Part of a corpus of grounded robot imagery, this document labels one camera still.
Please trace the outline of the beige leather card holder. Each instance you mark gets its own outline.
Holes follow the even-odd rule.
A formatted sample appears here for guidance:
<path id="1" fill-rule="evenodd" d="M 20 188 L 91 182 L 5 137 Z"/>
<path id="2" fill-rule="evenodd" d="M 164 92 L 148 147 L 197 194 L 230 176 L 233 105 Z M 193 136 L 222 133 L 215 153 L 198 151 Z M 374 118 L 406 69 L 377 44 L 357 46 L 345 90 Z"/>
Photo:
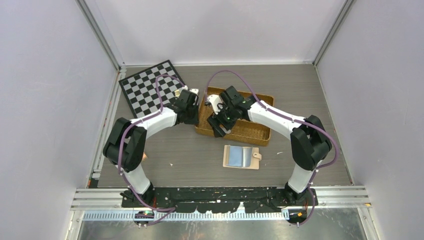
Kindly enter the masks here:
<path id="1" fill-rule="evenodd" d="M 222 166 L 224 168 L 258 170 L 262 155 L 258 147 L 225 145 Z"/>

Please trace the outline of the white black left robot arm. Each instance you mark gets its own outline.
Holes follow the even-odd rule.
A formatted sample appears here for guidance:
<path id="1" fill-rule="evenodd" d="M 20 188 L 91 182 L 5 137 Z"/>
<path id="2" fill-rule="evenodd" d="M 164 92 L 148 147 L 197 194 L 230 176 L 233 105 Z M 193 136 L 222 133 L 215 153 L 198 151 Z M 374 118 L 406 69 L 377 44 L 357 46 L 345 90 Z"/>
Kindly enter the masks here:
<path id="1" fill-rule="evenodd" d="M 196 125 L 199 122 L 199 90 L 179 91 L 162 110 L 137 119 L 123 117 L 115 121 L 103 147 L 103 155 L 135 190 L 134 200 L 141 207 L 153 202 L 153 188 L 142 167 L 146 140 L 154 134 L 178 124 Z"/>

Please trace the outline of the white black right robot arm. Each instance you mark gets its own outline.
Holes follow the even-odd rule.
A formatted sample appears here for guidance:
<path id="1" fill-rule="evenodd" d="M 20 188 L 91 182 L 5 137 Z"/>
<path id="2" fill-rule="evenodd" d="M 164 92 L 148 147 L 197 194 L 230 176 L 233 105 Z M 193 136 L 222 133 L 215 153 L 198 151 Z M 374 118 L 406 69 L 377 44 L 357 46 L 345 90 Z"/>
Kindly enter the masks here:
<path id="1" fill-rule="evenodd" d="M 290 141 L 295 167 L 285 186 L 285 198 L 291 205 L 299 205 L 306 197 L 314 172 L 333 147 L 320 119 L 314 115 L 305 118 L 288 114 L 255 94 L 242 96 L 233 86 L 220 94 L 205 96 L 204 101 L 212 108 L 207 122 L 215 137 L 224 137 L 238 120 L 246 120 L 268 127 Z"/>

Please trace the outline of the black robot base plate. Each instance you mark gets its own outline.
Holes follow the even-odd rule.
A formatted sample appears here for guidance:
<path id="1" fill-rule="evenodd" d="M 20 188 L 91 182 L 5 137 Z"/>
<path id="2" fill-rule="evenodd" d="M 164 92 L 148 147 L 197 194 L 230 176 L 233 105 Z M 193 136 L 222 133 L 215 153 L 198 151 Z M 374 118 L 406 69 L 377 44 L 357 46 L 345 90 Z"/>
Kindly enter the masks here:
<path id="1" fill-rule="evenodd" d="M 144 194 L 130 189 L 121 193 L 123 208 L 146 205 L 176 213 L 234 213 L 243 207 L 246 213 L 277 213 L 286 207 L 304 210 L 317 204 L 316 191 L 291 193 L 283 187 L 150 187 Z"/>

